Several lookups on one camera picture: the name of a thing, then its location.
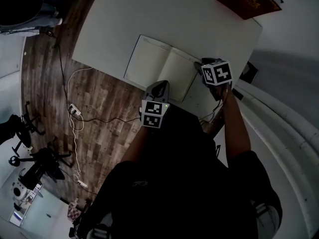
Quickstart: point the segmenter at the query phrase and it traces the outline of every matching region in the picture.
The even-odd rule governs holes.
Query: wooden floor
[[[93,0],[62,0],[60,14],[64,19],[61,26],[52,29],[58,37],[61,47],[62,65],[67,81],[71,74],[88,66],[71,59],[76,40]],[[46,134],[33,133],[33,151],[46,147],[56,136],[54,145],[60,154],[75,150],[74,137],[68,120],[66,98],[62,86],[58,48],[52,49],[55,39],[45,34],[28,37],[25,43],[25,55],[22,63],[22,102],[30,101],[31,117],[41,115],[35,123]],[[70,82],[70,103],[80,109],[85,120],[99,118],[110,120],[119,117],[131,120],[139,117],[143,92],[123,81],[115,79],[95,69],[75,73]],[[75,122],[81,128],[82,122]],[[88,185],[89,191],[97,193],[108,173],[121,160],[140,127],[139,119],[123,123],[114,120],[108,124],[94,120],[84,123],[84,129],[76,132],[78,161],[81,168],[80,179]],[[72,158],[77,168],[75,152]],[[61,164],[61,168],[73,179],[74,169]],[[85,192],[71,178],[55,184],[44,177],[44,186],[53,194],[68,202],[76,197],[81,200],[94,199],[95,195]]]

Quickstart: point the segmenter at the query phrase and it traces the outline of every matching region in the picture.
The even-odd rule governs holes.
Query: notebook page
[[[196,75],[194,67],[194,62],[196,61],[200,62],[200,60],[181,50],[171,49],[158,78],[158,81],[168,80],[170,98],[180,102],[183,101]]]
[[[124,78],[147,88],[158,80],[170,50],[168,44],[140,35]]]

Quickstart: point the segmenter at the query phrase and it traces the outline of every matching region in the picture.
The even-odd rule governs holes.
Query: white table
[[[142,34],[199,59],[228,60],[237,81],[261,31],[216,0],[96,0],[72,58],[132,84],[124,73]],[[216,106],[199,76],[184,101],[172,103],[200,117]]]

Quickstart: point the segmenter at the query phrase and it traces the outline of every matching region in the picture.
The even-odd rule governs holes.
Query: red book
[[[274,0],[217,0],[243,19],[281,10]]]

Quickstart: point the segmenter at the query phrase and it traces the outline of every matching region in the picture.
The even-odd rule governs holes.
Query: white cable
[[[82,115],[80,114],[80,116],[81,116],[81,119],[82,119],[82,128],[81,129],[75,129],[75,125],[74,125],[74,122],[73,122],[73,120],[72,120],[72,114],[69,114],[69,87],[70,87],[70,80],[71,80],[71,78],[72,78],[72,76],[76,73],[76,72],[79,72],[79,71],[83,71],[83,70],[89,70],[89,69],[92,69],[93,67],[90,67],[90,68],[84,68],[84,69],[79,69],[79,70],[76,70],[76,71],[74,71],[73,72],[73,74],[71,75],[71,77],[70,77],[70,79],[69,79],[69,81],[68,81],[68,92],[67,92],[67,110],[68,110],[68,118],[69,118],[69,122],[70,122],[70,126],[71,126],[71,128],[72,128],[72,132],[73,132],[73,135],[74,135],[74,144],[75,144],[75,159],[76,159],[76,162],[77,162],[77,164],[78,164],[78,168],[79,168],[79,170],[76,170],[76,169],[74,169],[74,176],[79,180],[79,178],[80,178],[80,172],[81,172],[81,169],[80,169],[80,165],[79,165],[79,161],[78,161],[78,153],[77,153],[77,151],[76,151],[76,148],[77,148],[77,146],[76,146],[76,141],[75,141],[75,138],[76,138],[76,136],[75,136],[75,130],[76,131],[82,131],[83,129],[84,129],[84,119],[83,119],[83,117],[82,117]]]

